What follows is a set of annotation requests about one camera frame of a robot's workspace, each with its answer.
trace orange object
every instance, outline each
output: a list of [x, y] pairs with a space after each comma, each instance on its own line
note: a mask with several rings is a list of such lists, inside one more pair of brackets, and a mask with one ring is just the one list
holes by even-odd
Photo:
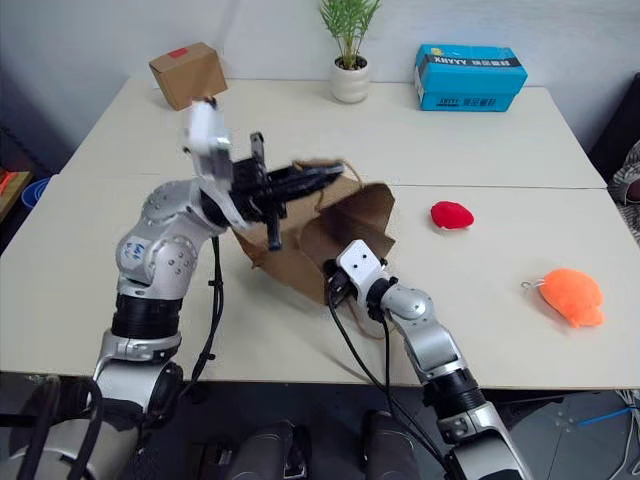
[[573, 328], [604, 323], [599, 307], [604, 296], [598, 284], [589, 275], [577, 270], [561, 268], [548, 273], [540, 293]]

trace green plant leaves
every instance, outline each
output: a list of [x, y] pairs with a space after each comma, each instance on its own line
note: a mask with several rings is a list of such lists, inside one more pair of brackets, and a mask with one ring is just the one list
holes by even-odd
[[338, 43], [342, 67], [357, 68], [357, 57], [369, 24], [380, 8], [380, 0], [322, 0], [320, 16]]

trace blue cable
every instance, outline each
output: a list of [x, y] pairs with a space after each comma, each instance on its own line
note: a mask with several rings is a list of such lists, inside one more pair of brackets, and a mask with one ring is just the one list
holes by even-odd
[[625, 407], [623, 409], [620, 410], [616, 410], [615, 412], [611, 412], [608, 413], [606, 415], [600, 415], [599, 417], [594, 417], [594, 418], [589, 418], [587, 420], [582, 420], [581, 422], [578, 422], [578, 426], [579, 427], [584, 427], [585, 425], [591, 425], [592, 423], [598, 423], [601, 422], [602, 420], [608, 420], [609, 418], [613, 418], [613, 417], [617, 417], [619, 415], [624, 415], [627, 412], [630, 412], [631, 410], [634, 410], [635, 407]]

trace cardboard box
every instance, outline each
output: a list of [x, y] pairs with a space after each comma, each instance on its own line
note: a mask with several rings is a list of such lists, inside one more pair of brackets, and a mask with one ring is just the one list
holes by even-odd
[[202, 42], [179, 48], [149, 62], [169, 105], [182, 110], [193, 98], [210, 97], [227, 89], [218, 53]]
[[421, 45], [415, 86], [422, 110], [504, 112], [527, 79], [510, 48]]

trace black cable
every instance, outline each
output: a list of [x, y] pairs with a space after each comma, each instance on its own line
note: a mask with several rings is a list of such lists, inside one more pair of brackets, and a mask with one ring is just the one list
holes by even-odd
[[216, 358], [216, 356], [211, 353], [211, 348], [213, 347], [213, 339], [215, 337], [216, 330], [218, 329], [218, 325], [220, 325], [220, 320], [222, 319], [222, 311], [224, 309], [224, 288], [222, 283], [222, 266], [220, 264], [220, 239], [218, 237], [213, 237], [211, 239], [211, 243], [213, 245], [214, 256], [214, 276], [213, 281], [209, 282], [209, 285], [213, 287], [211, 327], [209, 328], [209, 335], [202, 347], [202, 351], [200, 352], [200, 355], [198, 355], [198, 359], [193, 366], [191, 381], [180, 392], [181, 397], [196, 384], [205, 365], [207, 364], [207, 361], [214, 360]]
[[395, 418], [395, 414], [393, 412], [393, 400], [391, 400], [391, 335], [389, 334], [387, 319], [384, 317], [382, 318], [382, 328], [384, 329], [384, 389], [387, 396], [389, 413]]
[[[347, 347], [349, 347], [351, 354], [355, 358], [356, 362], [358, 363], [362, 371], [367, 375], [367, 377], [369, 377], [369, 380], [371, 380], [371, 382], [386, 395], [387, 392], [385, 390], [384, 385], [382, 385], [378, 381], [378, 379], [371, 373], [371, 371], [364, 364], [364, 362], [362, 361], [362, 358], [360, 358], [360, 355], [358, 354], [355, 347], [353, 346], [353, 343], [351, 343], [351, 339], [349, 338], [349, 335], [347, 334], [346, 330], [342, 326], [342, 322], [340, 321], [340, 318], [338, 317], [338, 314], [335, 309], [335, 305], [333, 304], [333, 291], [329, 292], [329, 311], [331, 312], [331, 316], [333, 317], [333, 320], [336, 326], [338, 327], [338, 330], [340, 330], [342, 337], [347, 343]], [[440, 453], [433, 439], [422, 428], [422, 426], [415, 420], [415, 418], [413, 418], [413, 415], [411, 415], [411, 413], [407, 411], [406, 407], [402, 403], [400, 403], [398, 399], [396, 399], [390, 392], [389, 392], [389, 398], [391, 398], [391, 401], [398, 408], [398, 410], [400, 410], [402, 414], [409, 420], [409, 422], [418, 430], [420, 435], [417, 435], [413, 430], [409, 428], [406, 428], [406, 427], [403, 427], [403, 428], [405, 428], [416, 439], [416, 441], [420, 443], [420, 445], [422, 445], [424, 449], [431, 454], [431, 456], [433, 456], [433, 458], [442, 466], [442, 468], [444, 468], [445, 471], [447, 471], [447, 467], [445, 465], [442, 453]]]
[[58, 401], [60, 400], [60, 379], [55, 376], [47, 377], [42, 385], [44, 390], [44, 406], [42, 412], [38, 416], [36, 425], [31, 434], [29, 446], [24, 455], [24, 460], [18, 471], [18, 480], [31, 480], [35, 477], [38, 470], [38, 463], [42, 456], [44, 444], [49, 435], [49, 429], [53, 423], [53, 417], [58, 409]]
[[440, 454], [436, 446], [433, 445], [433, 443], [431, 445], [427, 445], [425, 439], [421, 437], [419, 433], [415, 432], [409, 425], [404, 423], [400, 419], [400, 417], [398, 417], [395, 410], [393, 409], [393, 396], [391, 394], [391, 373], [390, 373], [391, 334], [389, 333], [389, 325], [387, 325], [387, 319], [383, 317], [381, 319], [381, 323], [382, 323], [382, 328], [384, 329], [384, 347], [385, 347], [384, 348], [385, 350], [385, 367], [384, 367], [385, 372], [384, 373], [385, 373], [385, 390], [386, 390], [385, 393], [387, 397], [387, 403], [389, 405], [389, 413], [391, 414], [391, 417], [395, 420], [395, 422], [398, 425], [400, 425], [400, 427], [402, 427], [406, 432], [408, 432], [418, 443], [420, 443], [420, 445], [422, 445], [422, 447], [425, 450], [427, 450], [432, 456], [435, 457], [436, 455]]
[[89, 463], [91, 453], [96, 446], [96, 441], [100, 434], [100, 427], [102, 427], [102, 421], [104, 419], [104, 405], [100, 387], [92, 378], [83, 378], [82, 383], [84, 383], [91, 394], [91, 419], [89, 420], [87, 433], [85, 433], [84, 439], [82, 440], [82, 445], [80, 445], [76, 461], [73, 463], [69, 475], [67, 475], [67, 480], [80, 480], [84, 476], [87, 463]]

